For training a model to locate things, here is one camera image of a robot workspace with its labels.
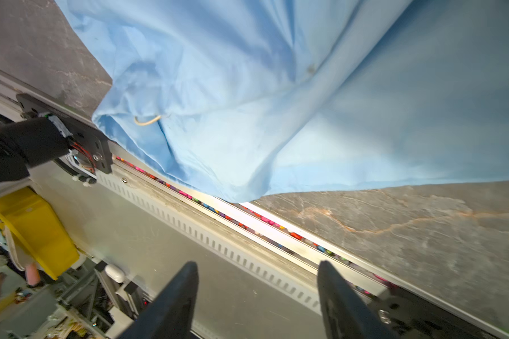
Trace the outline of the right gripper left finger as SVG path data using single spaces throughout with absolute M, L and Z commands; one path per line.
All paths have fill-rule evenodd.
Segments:
M 119 339 L 192 338 L 198 266 L 188 261 Z

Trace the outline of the aluminium front rail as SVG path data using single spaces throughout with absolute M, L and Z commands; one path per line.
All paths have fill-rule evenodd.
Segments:
M 29 94 L 92 126 L 71 107 L 0 70 L 0 112 L 26 117 Z M 509 338 L 509 183 L 405 187 L 364 192 L 285 194 L 228 203 L 170 183 L 116 144 L 112 172 L 168 193 L 314 276 L 330 261 L 368 304 L 392 287 L 407 290 L 499 338 Z M 75 182 L 56 165 L 32 172 L 78 248 L 114 264 L 157 295 L 186 261 L 201 286 L 195 330 L 210 338 L 322 335 L 320 315 L 100 185 Z

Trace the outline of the light blue jacket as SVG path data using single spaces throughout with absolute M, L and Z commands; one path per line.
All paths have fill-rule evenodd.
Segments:
M 243 203 L 509 181 L 509 1 L 59 1 L 112 79 L 93 123 Z

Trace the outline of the yellow plastic object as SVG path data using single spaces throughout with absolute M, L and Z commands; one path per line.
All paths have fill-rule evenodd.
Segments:
M 57 280 L 80 259 L 52 206 L 29 187 L 0 198 L 0 230 L 14 242 L 9 251 L 21 271 L 38 264 Z

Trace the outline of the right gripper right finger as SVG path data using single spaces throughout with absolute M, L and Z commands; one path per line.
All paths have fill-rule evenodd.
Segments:
M 328 338 L 396 338 L 329 261 L 317 275 L 322 320 Z

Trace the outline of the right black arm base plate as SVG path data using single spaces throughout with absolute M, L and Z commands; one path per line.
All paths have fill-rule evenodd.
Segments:
M 495 336 L 399 287 L 368 304 L 398 338 L 494 338 Z

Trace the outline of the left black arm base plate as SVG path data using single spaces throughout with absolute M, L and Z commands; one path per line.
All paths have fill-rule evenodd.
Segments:
M 98 171 L 112 172 L 112 152 L 102 132 L 29 94 L 18 94 L 16 99 L 28 119 L 46 117 L 57 126 L 68 140 L 69 159 L 78 168 L 93 177 Z

